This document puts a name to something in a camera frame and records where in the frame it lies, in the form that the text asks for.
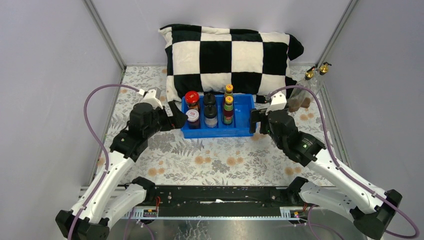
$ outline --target table surface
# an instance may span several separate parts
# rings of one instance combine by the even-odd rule
[[[309,66],[291,66],[293,79],[299,81]],[[166,100],[165,66],[129,66],[122,84],[147,90],[162,89],[160,101]],[[113,138],[126,126],[133,105],[142,97],[121,88],[105,138],[107,149]],[[255,103],[257,109],[268,104]],[[323,126],[316,102],[308,109],[290,113],[300,131],[324,142]],[[102,153],[98,169],[105,163]],[[228,186],[288,186],[297,176],[319,186],[332,186],[321,175],[289,160],[268,135],[252,137],[221,137],[185,139],[182,132],[158,132],[148,141],[148,148],[124,175],[121,184],[136,177],[147,178],[157,185],[228,185]]]

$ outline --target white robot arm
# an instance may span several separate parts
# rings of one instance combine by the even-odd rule
[[[148,139],[159,131],[182,128],[187,120],[174,102],[169,103],[173,116],[168,116],[160,95],[156,87],[144,93],[142,101],[134,105],[127,127],[113,139],[108,153],[109,166],[106,163],[102,166],[100,174],[70,211],[61,210],[57,214],[56,223],[65,238],[71,232],[71,238],[76,240],[106,239],[110,228],[128,209],[152,200],[155,184],[138,177],[125,192],[109,202],[121,178],[148,147]]]
[[[267,109],[253,110],[250,115],[250,132],[256,130],[254,123],[261,122],[260,133],[270,135],[276,146],[283,150],[290,160],[325,177],[339,191],[317,186],[302,177],[297,177],[289,189],[297,192],[304,202],[336,212],[351,220],[365,235],[380,239],[395,211],[378,199],[376,194],[386,196],[386,200],[396,207],[402,196],[395,190],[385,191],[375,186],[341,161],[337,161],[337,166],[322,142],[310,134],[298,131],[294,119],[284,109],[286,103],[286,96],[277,92],[272,96]],[[341,169],[374,193],[360,187]]]

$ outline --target gray wall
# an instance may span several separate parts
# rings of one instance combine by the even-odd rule
[[[247,28],[293,34],[305,46],[298,63],[315,63],[349,0],[93,0],[127,65],[166,64],[168,24]]]
[[[0,239],[57,240],[97,159],[85,98],[120,69],[81,0],[2,0],[0,29]],[[90,103],[97,134],[114,92]]]
[[[326,86],[352,168],[384,189],[398,190],[401,209],[421,228],[423,14],[422,0],[359,1],[326,59],[333,63]],[[400,215],[389,229],[413,233]]]

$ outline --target pillow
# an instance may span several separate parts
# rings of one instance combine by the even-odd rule
[[[277,88],[295,85],[289,61],[304,47],[292,35],[248,29],[171,24],[159,29],[166,40],[166,98],[181,101],[189,91],[252,94],[257,103]],[[289,98],[292,89],[288,89]]]

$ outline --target jar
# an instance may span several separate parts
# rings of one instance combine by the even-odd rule
[[[204,107],[204,123],[208,128],[215,128],[218,124],[218,111],[214,105]]]
[[[227,96],[225,98],[224,110],[222,111],[223,119],[222,122],[226,125],[233,123],[234,118],[234,106],[233,97]]]
[[[196,109],[188,110],[185,115],[188,116],[188,128],[189,129],[200,129],[200,115]]]
[[[203,105],[204,106],[208,106],[208,105],[215,105],[217,103],[217,99],[215,98],[215,95],[213,95],[212,93],[206,93],[203,96]]]
[[[195,109],[200,112],[199,105],[199,94],[195,91],[189,91],[185,94],[185,102],[188,105],[188,109]]]

